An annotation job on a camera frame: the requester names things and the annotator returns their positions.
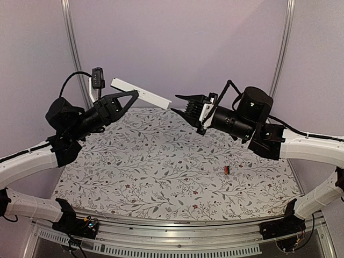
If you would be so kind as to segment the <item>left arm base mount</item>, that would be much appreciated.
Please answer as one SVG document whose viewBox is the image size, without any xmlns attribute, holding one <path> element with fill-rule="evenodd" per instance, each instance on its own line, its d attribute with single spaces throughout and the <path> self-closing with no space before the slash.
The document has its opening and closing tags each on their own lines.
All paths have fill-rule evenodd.
<svg viewBox="0 0 344 258">
<path fill-rule="evenodd" d="M 64 199 L 56 198 L 61 208 L 62 216 L 52 223 L 52 229 L 66 235 L 95 239 L 99 229 L 99 220 L 91 216 L 80 219 L 72 206 Z"/>
</svg>

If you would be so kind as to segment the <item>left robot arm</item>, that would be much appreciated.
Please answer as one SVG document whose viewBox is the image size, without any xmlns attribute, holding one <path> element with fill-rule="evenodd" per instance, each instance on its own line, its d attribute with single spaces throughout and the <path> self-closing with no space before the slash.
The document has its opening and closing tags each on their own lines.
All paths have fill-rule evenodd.
<svg viewBox="0 0 344 258">
<path fill-rule="evenodd" d="M 35 173 L 64 167 L 76 160 L 81 142 L 93 133 L 118 121 L 138 99 L 136 90 L 105 95 L 89 110 L 57 98 L 46 113 L 55 135 L 29 149 L 1 159 L 1 217 L 24 216 L 58 223 L 68 233 L 76 233 L 80 222 L 64 199 L 42 199 L 9 189 L 15 181 Z"/>
</svg>

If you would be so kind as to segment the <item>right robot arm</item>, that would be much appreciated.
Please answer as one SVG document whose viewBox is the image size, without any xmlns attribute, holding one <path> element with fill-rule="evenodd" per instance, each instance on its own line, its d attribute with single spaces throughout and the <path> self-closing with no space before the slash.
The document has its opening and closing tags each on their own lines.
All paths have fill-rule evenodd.
<svg viewBox="0 0 344 258">
<path fill-rule="evenodd" d="M 270 115 L 274 100 L 263 90 L 249 86 L 239 91 L 227 81 L 220 95 L 179 95 L 187 101 L 184 111 L 173 109 L 198 134 L 213 128 L 241 139 L 248 149 L 264 159 L 299 159 L 335 166 L 322 184 L 288 203 L 278 223 L 282 234 L 290 234 L 314 212 L 343 197 L 343 137 L 301 132 Z"/>
</svg>

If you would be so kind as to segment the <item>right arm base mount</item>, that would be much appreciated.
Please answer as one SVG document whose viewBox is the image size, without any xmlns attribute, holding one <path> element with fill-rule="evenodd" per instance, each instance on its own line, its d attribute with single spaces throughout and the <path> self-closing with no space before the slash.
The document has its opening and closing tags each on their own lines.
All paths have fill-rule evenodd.
<svg viewBox="0 0 344 258">
<path fill-rule="evenodd" d="M 287 204 L 281 219 L 259 224 L 260 234 L 264 240 L 282 237 L 306 229 L 305 219 L 300 219 L 295 215 L 294 208 L 296 201 L 297 199 L 295 198 Z"/>
</svg>

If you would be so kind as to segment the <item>white remote control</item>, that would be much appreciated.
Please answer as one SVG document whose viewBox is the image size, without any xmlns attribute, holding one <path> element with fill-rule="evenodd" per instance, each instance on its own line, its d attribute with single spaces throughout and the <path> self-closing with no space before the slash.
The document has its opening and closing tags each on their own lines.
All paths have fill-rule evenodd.
<svg viewBox="0 0 344 258">
<path fill-rule="evenodd" d="M 112 88 L 115 88 L 117 90 L 121 90 L 124 92 L 135 90 L 138 92 L 139 94 L 138 98 L 140 100 L 146 103 L 149 103 L 151 105 L 157 106 L 159 108 L 165 109 L 165 110 L 169 108 L 169 105 L 171 104 L 171 101 L 164 97 L 158 96 L 157 94 L 149 92 L 143 88 L 134 86 L 133 84 L 130 84 L 118 78 L 114 78 L 110 86 Z"/>
</svg>

